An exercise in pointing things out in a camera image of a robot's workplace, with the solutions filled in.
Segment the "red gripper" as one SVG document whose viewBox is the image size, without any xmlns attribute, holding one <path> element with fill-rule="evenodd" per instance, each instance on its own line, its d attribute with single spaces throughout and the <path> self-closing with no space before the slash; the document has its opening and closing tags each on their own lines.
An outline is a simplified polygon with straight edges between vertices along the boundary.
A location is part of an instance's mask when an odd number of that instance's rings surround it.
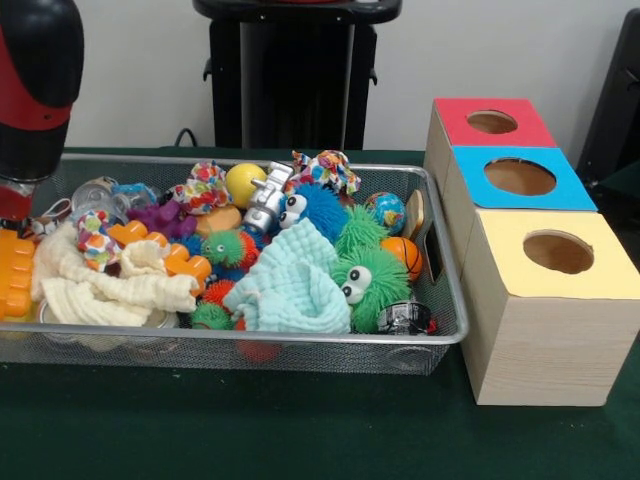
<svg viewBox="0 0 640 480">
<path fill-rule="evenodd" d="M 32 185 L 1 186 L 0 217 L 2 220 L 19 221 L 17 233 L 20 238 L 30 238 L 33 235 L 31 219 L 26 218 L 31 211 L 32 199 Z"/>
</svg>

